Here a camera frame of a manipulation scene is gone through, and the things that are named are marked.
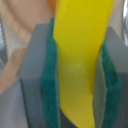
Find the gripper teal padded right finger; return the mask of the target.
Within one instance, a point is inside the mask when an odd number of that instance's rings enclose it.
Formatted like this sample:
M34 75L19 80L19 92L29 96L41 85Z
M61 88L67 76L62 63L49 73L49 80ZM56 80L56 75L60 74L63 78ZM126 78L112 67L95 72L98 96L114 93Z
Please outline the gripper teal padded right finger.
M95 128L128 128L128 48L112 27L97 60L93 113Z

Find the gripper teal padded left finger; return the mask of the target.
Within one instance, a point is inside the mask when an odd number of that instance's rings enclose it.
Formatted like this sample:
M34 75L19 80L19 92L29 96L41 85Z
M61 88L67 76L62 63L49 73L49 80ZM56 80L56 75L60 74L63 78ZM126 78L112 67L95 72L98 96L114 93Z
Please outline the gripper teal padded left finger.
M0 75L0 128L60 128L58 49L54 19L35 27Z

